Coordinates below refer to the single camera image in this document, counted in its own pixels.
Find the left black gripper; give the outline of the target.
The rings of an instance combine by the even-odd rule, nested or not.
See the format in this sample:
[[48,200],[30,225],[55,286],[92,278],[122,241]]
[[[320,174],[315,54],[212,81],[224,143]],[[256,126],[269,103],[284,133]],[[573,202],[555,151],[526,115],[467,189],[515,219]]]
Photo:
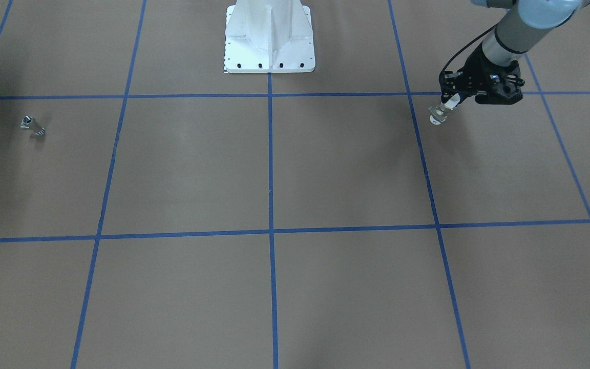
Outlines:
[[479,45],[456,72],[443,70],[439,75],[444,109],[456,109],[473,97],[480,105],[514,105],[523,98],[518,61],[506,66],[492,63]]

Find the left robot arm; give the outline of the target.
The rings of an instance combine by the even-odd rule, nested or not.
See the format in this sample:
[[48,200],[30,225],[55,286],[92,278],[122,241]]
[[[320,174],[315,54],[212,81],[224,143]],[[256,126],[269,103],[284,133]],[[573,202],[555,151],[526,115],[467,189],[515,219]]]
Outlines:
[[504,17],[477,37],[480,44],[459,70],[439,73],[440,104],[433,111],[454,110],[473,97],[481,105],[514,105],[522,100],[518,59],[551,31],[567,23],[590,1],[474,1],[505,9]]

